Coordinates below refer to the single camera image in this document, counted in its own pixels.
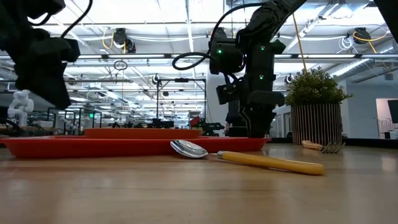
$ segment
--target table surface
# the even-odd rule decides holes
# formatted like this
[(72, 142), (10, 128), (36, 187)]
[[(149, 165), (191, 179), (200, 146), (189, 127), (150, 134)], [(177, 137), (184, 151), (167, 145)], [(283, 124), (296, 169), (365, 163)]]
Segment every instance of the table surface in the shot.
[(319, 162), (310, 176), (178, 156), (18, 160), (0, 149), (2, 224), (397, 223), (398, 150), (264, 154)]

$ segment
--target black cable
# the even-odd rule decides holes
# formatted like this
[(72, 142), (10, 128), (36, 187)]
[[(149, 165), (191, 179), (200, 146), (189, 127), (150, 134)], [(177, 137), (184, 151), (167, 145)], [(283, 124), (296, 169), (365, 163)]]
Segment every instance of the black cable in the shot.
[(64, 38), (69, 33), (69, 31), (71, 31), (85, 16), (87, 16), (92, 6), (93, 0), (89, 0), (86, 11), (75, 22), (70, 24), (70, 26), (65, 31), (63, 31), (61, 38)]
[(248, 26), (248, 20), (246, 19), (246, 8), (243, 8), (243, 12), (244, 12), (244, 25)]
[(38, 24), (35, 24), (35, 23), (33, 23), (33, 22), (29, 22), (29, 24), (32, 25), (32, 26), (42, 26), (42, 25), (46, 24), (46, 23), (50, 20), (51, 16), (52, 16), (52, 15), (48, 13), (48, 14), (46, 15), (46, 17), (43, 19), (42, 22), (40, 22), (40, 23), (38, 23)]
[[(245, 7), (256, 7), (256, 6), (262, 6), (262, 5), (264, 5), (263, 2), (262, 3), (249, 3), (249, 4), (243, 4), (241, 6), (238, 6), (238, 7), (235, 7), (233, 9), (230, 9), (223, 16), (221, 16), (221, 18), (218, 20), (218, 22), (214, 26), (213, 32), (211, 33), (210, 42), (213, 41), (214, 36), (216, 34), (215, 30), (217, 30), (218, 26), (221, 24), (221, 22), (225, 19), (226, 16), (228, 16), (232, 12), (237, 11), (239, 9), (244, 9)], [(188, 69), (191, 69), (193, 67), (196, 67), (197, 65), (202, 63), (206, 58), (208, 58), (210, 60), (214, 60), (214, 58), (211, 55), (209, 55), (209, 54), (210, 54), (210, 49), (208, 49), (206, 53), (203, 53), (203, 52), (188, 52), (188, 53), (180, 54), (175, 59), (173, 59), (172, 66), (173, 66), (174, 69), (179, 70), (179, 71), (188, 70)], [(188, 57), (188, 56), (202, 56), (202, 58), (199, 59), (199, 61), (197, 61), (194, 64), (189, 65), (187, 67), (178, 67), (178, 66), (175, 65), (178, 62), (178, 60), (180, 60), (181, 58)]]

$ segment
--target spoon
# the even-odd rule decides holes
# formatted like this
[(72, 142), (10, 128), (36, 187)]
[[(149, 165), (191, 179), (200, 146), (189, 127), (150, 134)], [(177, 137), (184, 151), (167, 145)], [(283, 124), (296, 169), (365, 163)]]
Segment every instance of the spoon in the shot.
[[(170, 142), (170, 145), (179, 154), (192, 159), (202, 159), (209, 154), (201, 146), (185, 140), (173, 140)], [(323, 165), (309, 162), (276, 159), (229, 151), (219, 151), (216, 154), (211, 153), (211, 155), (216, 155), (217, 158), (225, 161), (239, 162), (250, 166), (289, 170), (303, 174), (322, 175), (325, 172)]]

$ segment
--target wooden planter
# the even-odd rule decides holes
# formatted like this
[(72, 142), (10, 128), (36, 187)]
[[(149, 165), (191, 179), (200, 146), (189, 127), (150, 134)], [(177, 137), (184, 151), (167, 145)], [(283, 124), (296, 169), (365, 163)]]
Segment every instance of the wooden planter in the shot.
[(292, 107), (293, 143), (308, 140), (326, 146), (342, 142), (343, 125), (340, 105)]

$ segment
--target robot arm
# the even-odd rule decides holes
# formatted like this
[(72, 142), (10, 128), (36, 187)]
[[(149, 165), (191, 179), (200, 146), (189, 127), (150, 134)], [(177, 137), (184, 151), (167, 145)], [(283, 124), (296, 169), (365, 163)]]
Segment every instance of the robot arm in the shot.
[[(226, 85), (217, 88), (220, 104), (239, 100), (239, 112), (246, 121), (250, 138), (263, 138), (275, 117), (276, 105), (285, 104), (282, 93), (273, 92), (274, 57), (285, 45), (270, 43), (287, 18), (306, 0), (267, 1), (252, 16), (248, 26), (235, 39), (214, 38), (210, 43), (210, 72), (226, 76)], [(237, 79), (233, 73), (246, 66), (246, 73)], [(227, 76), (234, 78), (230, 83)]]
[[(63, 79), (67, 63), (62, 61), (77, 60), (78, 42), (50, 37), (46, 30), (32, 25), (45, 24), (64, 7), (63, 0), (0, 0), (0, 50), (5, 50), (15, 62), (16, 87), (31, 90), (60, 109), (70, 105)], [(45, 13), (48, 16), (40, 24), (28, 21), (28, 17), (37, 19)]]

